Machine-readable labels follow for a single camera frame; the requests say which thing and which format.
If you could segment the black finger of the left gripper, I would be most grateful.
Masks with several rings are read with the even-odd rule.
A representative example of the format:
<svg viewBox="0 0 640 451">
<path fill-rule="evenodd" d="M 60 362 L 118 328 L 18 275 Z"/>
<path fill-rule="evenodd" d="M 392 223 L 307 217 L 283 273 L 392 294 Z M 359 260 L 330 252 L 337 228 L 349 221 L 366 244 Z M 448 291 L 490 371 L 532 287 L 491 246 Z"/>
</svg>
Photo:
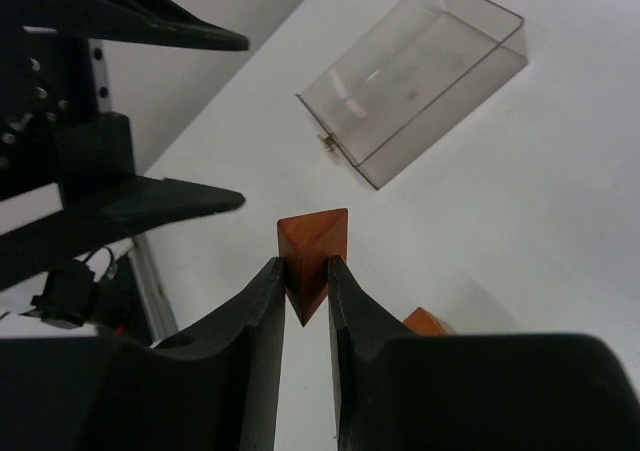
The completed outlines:
<svg viewBox="0 0 640 451">
<path fill-rule="evenodd" d="M 61 35 L 164 47 L 247 51 L 249 39 L 172 0 L 19 0 L 23 26 Z"/>
</svg>

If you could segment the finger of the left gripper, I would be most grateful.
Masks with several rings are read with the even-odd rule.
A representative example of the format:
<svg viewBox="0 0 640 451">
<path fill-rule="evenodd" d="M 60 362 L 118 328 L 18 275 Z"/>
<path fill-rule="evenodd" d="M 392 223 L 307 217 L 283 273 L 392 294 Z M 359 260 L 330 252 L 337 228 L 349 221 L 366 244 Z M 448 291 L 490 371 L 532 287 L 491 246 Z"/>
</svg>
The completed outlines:
<svg viewBox="0 0 640 451">
<path fill-rule="evenodd" d="M 175 179 L 135 177 L 1 236 L 1 288 L 104 245 L 175 222 L 232 212 L 245 197 Z"/>
</svg>

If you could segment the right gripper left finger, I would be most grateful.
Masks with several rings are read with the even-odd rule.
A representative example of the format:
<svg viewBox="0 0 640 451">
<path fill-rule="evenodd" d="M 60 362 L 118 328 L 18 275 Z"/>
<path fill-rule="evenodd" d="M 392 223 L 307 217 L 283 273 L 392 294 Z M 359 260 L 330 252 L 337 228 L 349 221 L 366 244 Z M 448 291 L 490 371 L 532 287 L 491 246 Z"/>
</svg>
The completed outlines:
<svg viewBox="0 0 640 451">
<path fill-rule="evenodd" d="M 5 450 L 270 450 L 285 324 L 284 262 L 146 347 L 122 336 L 5 339 Z"/>
</svg>

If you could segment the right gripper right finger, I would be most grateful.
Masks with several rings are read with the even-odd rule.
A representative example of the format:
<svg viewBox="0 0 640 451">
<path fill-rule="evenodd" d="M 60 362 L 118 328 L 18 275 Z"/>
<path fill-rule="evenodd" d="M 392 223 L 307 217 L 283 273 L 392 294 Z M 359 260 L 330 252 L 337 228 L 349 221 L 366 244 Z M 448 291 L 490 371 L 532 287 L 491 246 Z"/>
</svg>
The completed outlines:
<svg viewBox="0 0 640 451">
<path fill-rule="evenodd" d="M 419 335 L 328 262 L 342 450 L 635 450 L 639 401 L 584 334 Z"/>
</svg>

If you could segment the long red-brown wood block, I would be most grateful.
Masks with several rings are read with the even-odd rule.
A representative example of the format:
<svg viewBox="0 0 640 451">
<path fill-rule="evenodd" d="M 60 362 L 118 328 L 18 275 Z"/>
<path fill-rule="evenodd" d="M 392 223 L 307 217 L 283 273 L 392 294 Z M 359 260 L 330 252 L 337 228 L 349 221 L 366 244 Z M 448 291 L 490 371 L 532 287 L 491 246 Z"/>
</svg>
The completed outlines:
<svg viewBox="0 0 640 451">
<path fill-rule="evenodd" d="M 403 320 L 403 324 L 421 336 L 453 336 L 454 329 L 422 307 L 416 308 Z"/>
</svg>

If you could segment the small red-brown wood block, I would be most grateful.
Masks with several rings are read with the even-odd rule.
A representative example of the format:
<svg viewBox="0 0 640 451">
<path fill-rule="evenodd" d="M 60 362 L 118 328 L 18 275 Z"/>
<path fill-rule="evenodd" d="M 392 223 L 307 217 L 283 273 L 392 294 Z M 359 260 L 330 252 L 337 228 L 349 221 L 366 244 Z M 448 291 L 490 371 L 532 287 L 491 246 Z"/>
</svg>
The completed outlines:
<svg viewBox="0 0 640 451">
<path fill-rule="evenodd" d="M 332 256 L 347 258 L 348 210 L 280 219 L 277 241 L 285 265 L 287 296 L 300 324 L 306 326 L 328 294 L 328 260 Z"/>
</svg>

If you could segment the clear plastic box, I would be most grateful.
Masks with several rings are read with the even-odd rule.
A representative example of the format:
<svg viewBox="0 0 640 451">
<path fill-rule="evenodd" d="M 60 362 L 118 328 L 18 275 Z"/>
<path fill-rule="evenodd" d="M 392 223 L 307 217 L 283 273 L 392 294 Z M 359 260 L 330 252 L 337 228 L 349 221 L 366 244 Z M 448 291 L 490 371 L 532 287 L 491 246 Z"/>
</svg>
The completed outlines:
<svg viewBox="0 0 640 451">
<path fill-rule="evenodd" d="M 527 63 L 521 15 L 491 0 L 402 0 L 298 98 L 380 189 Z"/>
</svg>

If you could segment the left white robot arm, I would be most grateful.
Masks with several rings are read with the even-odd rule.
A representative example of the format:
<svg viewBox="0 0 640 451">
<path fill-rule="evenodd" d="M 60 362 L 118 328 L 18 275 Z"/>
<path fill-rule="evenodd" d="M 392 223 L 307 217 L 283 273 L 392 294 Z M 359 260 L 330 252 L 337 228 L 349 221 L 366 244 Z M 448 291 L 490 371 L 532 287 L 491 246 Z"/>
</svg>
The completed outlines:
<svg viewBox="0 0 640 451">
<path fill-rule="evenodd" d="M 176 323 L 145 235 L 243 206 L 236 191 L 136 170 L 106 41 L 239 52 L 248 39 L 171 0 L 1 0 L 1 196 L 55 185 L 59 211 L 1 237 L 1 286 L 44 275 L 29 315 L 158 340 Z"/>
</svg>

